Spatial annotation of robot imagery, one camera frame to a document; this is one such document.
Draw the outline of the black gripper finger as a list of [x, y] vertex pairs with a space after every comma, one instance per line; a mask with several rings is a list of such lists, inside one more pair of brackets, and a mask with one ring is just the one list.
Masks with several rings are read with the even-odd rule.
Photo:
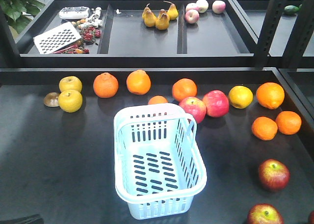
[[44, 219], [39, 214], [35, 214], [17, 219], [4, 220], [0, 224], [44, 224]]

